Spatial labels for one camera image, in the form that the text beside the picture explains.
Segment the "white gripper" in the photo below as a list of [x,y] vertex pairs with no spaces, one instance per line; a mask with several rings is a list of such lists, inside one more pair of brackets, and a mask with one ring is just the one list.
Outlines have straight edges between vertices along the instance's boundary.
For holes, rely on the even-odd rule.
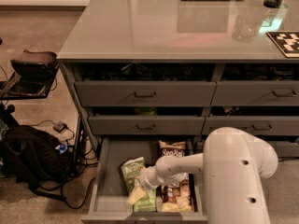
[[134,205],[140,199],[148,197],[146,190],[157,189],[159,182],[156,176],[156,170],[153,166],[145,168],[143,167],[140,171],[139,182],[142,187],[134,187],[130,193],[127,202],[130,205]]

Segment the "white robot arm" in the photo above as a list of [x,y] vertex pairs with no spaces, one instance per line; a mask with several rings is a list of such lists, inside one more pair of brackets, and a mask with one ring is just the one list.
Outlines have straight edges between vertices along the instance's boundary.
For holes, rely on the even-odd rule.
[[271,224],[261,180],[278,168],[276,151],[237,128],[222,127],[204,150],[184,157],[164,156],[140,170],[138,190],[177,183],[185,174],[204,175],[207,224]]

